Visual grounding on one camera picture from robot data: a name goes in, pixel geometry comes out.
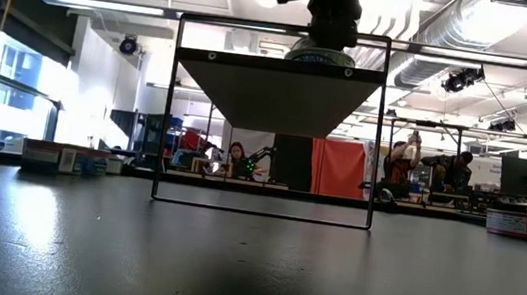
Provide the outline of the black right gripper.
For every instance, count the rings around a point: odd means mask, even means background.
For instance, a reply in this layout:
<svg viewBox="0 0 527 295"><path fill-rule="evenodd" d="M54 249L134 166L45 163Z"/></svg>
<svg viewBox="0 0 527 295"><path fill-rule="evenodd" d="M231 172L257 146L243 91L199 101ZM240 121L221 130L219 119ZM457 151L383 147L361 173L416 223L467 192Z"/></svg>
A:
<svg viewBox="0 0 527 295"><path fill-rule="evenodd" d="M342 51L355 46L356 22L362 14L359 0L310 0L308 9L308 36L314 47Z"/></svg>

